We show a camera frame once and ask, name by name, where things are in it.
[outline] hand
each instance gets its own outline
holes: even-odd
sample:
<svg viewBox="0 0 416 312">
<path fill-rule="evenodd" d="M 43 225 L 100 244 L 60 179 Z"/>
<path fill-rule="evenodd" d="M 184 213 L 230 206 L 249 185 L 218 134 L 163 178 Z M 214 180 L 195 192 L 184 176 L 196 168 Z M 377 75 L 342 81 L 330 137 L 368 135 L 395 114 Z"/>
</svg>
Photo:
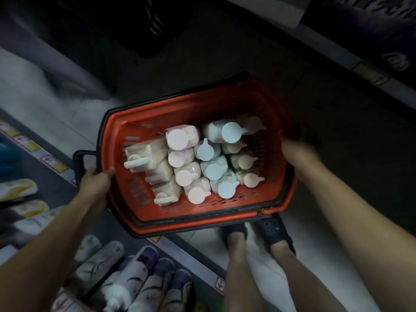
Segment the hand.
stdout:
<svg viewBox="0 0 416 312">
<path fill-rule="evenodd" d="M 293 165 L 299 180 L 304 181 L 305 174 L 311 168 L 322 165 L 314 146 L 304 141 L 290 139 L 285 131 L 280 131 L 279 135 L 282 140 L 283 156 Z"/>
<path fill-rule="evenodd" d="M 78 196 L 87 204 L 98 204 L 105 208 L 106 194 L 110 189 L 111 178 L 115 175 L 116 170 L 109 170 L 96 173 L 95 168 L 89 168 L 81 180 L 80 191 Z"/>
</svg>

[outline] purple label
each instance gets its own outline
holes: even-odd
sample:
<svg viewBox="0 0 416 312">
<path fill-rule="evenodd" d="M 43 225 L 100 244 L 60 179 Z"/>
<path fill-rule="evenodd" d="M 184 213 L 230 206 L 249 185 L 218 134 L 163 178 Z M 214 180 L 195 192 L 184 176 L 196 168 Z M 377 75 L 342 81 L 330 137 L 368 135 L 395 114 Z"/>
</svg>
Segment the purple label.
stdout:
<svg viewBox="0 0 416 312">
<path fill-rule="evenodd" d="M 161 258 L 157 261 L 155 267 L 153 267 L 150 275 L 155 275 L 164 278 L 166 273 L 175 271 L 174 264 L 167 258 Z"/>
<path fill-rule="evenodd" d="M 158 258 L 159 254 L 153 247 L 145 246 L 137 257 L 137 261 L 142 262 L 149 271 L 156 264 Z"/>
<path fill-rule="evenodd" d="M 122 261 L 122 263 L 117 266 L 116 272 L 121 272 L 122 270 L 124 270 L 127 267 L 127 265 L 132 261 L 133 258 L 134 258 L 134 255 L 130 255 L 130 256 L 126 257 Z"/>
<path fill-rule="evenodd" d="M 192 283 L 192 276 L 186 270 L 177 270 L 172 277 L 172 281 L 169 284 L 168 290 L 179 289 L 182 291 L 187 283 Z"/>
</svg>

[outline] forearm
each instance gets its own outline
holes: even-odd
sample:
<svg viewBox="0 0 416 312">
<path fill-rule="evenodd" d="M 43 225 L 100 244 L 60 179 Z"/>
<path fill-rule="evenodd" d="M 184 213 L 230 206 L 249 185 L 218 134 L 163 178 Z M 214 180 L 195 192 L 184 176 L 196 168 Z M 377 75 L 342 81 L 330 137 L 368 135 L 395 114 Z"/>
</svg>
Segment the forearm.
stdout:
<svg viewBox="0 0 416 312">
<path fill-rule="evenodd" d="M 76 196 L 54 221 L 0 267 L 0 306 L 8 312 L 46 311 L 70 267 L 94 215 Z"/>
<path fill-rule="evenodd" d="M 416 239 L 323 165 L 306 171 L 304 182 L 380 308 L 414 309 Z"/>
</svg>

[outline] person's left arm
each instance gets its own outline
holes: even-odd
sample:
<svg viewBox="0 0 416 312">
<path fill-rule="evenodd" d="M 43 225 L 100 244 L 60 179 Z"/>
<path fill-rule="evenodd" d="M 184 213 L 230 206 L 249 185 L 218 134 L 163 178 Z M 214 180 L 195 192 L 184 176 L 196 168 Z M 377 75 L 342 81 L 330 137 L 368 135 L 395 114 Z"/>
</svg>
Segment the person's left arm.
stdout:
<svg viewBox="0 0 416 312">
<path fill-rule="evenodd" d="M 115 170 L 82 178 L 80 191 L 59 215 L 0 267 L 0 307 L 8 312 L 49 311 L 89 227 L 106 207 Z"/>
</svg>

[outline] shopping basket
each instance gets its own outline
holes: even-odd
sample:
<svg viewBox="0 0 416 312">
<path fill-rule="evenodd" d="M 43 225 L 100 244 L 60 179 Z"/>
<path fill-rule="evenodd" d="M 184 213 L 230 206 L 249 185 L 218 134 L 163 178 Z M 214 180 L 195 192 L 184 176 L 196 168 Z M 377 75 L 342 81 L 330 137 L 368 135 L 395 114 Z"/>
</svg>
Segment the shopping basket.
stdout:
<svg viewBox="0 0 416 312">
<path fill-rule="evenodd" d="M 112 212 L 137 237 L 154 236 L 246 222 L 285 209 L 295 187 L 293 167 L 281 152 L 278 132 L 291 130 L 287 113 L 273 92 L 249 73 L 194 89 L 133 105 L 110 109 L 99 130 L 96 151 L 74 154 L 76 182 L 84 174 L 84 155 L 96 156 L 97 168 L 116 168 L 109 198 Z M 176 125 L 201 126 L 210 121 L 233 118 L 243 113 L 259 116 L 267 130 L 244 136 L 249 149 L 259 159 L 256 168 L 265 180 L 256 188 L 238 186 L 236 195 L 223 199 L 212 193 L 204 203 L 191 204 L 185 195 L 176 203 L 153 203 L 152 186 L 144 173 L 124 168 L 124 148 L 155 138 Z"/>
</svg>

